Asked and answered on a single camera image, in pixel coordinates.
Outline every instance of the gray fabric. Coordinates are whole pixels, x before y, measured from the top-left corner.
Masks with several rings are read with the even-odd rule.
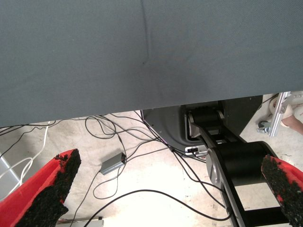
[[[303,89],[303,1],[0,1],[0,126]]]

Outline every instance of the small gray box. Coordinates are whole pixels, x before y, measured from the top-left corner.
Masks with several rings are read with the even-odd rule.
[[[102,173],[103,175],[108,174],[113,170],[124,166],[125,162],[126,162],[125,154],[119,153],[116,156],[113,156],[109,160],[106,160],[105,162],[102,163],[100,173]]]

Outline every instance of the person's leg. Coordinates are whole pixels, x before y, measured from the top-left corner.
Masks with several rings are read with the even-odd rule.
[[[303,123],[295,118],[294,115],[282,120],[283,124],[303,135]]]

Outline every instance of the white floor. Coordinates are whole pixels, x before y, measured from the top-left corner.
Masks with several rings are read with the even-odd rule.
[[[137,118],[134,112],[118,113],[117,115]],[[264,119],[267,115],[268,103],[264,104],[254,115],[241,136],[246,141],[263,140],[267,142],[280,158],[303,170],[301,155],[303,136],[283,127],[279,127],[277,137],[272,139],[270,139],[268,135],[258,133],[256,131],[257,123],[261,118]],[[109,116],[109,118],[126,129],[135,126],[144,127],[143,124],[129,119],[115,118],[113,116]],[[93,120],[89,121],[89,128],[96,135],[102,135],[97,122]],[[30,127],[23,127],[18,131],[1,136],[0,152],[6,150],[23,132],[28,130],[30,130]],[[41,148],[43,135],[44,129],[36,129],[32,133],[26,134],[22,140],[5,155],[5,158],[9,163],[15,163],[17,160],[21,160],[25,157],[32,157]],[[140,140],[127,133],[121,133],[121,139],[125,144],[128,154],[130,154],[140,143]],[[46,147],[43,153],[35,160],[35,164],[30,174],[37,171],[56,154],[72,148],[79,149],[82,164],[65,202],[65,205],[69,208],[69,212],[62,218],[67,219],[73,217],[93,176],[100,169],[102,161],[123,151],[117,136],[110,140],[96,139],[87,133],[83,121],[63,121],[57,126],[49,129]],[[150,142],[142,145],[137,154],[144,154],[160,148],[164,148],[164,145],[159,142]],[[209,177],[204,164],[191,159],[187,159],[187,161],[198,173],[201,180],[209,182]],[[20,174],[23,166],[20,165],[16,168],[17,174]],[[115,175],[116,171],[106,176],[99,174],[94,181],[92,188],[98,183]],[[219,193],[215,189],[211,187],[208,188],[216,198],[221,200]],[[97,195],[106,197],[111,195],[115,189],[116,181],[111,181],[108,184],[99,187]],[[214,203],[214,201],[204,192],[201,185],[188,179],[181,166],[168,149],[138,157],[127,164],[124,172],[119,177],[119,187],[116,196],[138,189],[155,189],[163,191],[207,215],[217,218],[226,216],[226,212]],[[254,208],[277,205],[272,193],[265,184],[255,185],[250,188],[242,186],[237,188],[237,191],[245,209],[251,210]],[[111,199],[97,200],[93,197],[92,190],[90,190],[86,200],[78,211],[77,218],[89,218],[110,200]],[[122,198],[100,212],[99,216],[104,218],[105,227],[230,226],[229,221],[216,222],[208,220],[163,195],[149,192],[141,192]]]

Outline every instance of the black cylindrical joint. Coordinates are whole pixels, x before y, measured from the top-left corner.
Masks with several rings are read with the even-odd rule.
[[[265,142],[225,143],[218,147],[234,186],[265,182],[261,172],[263,158],[275,156]]]

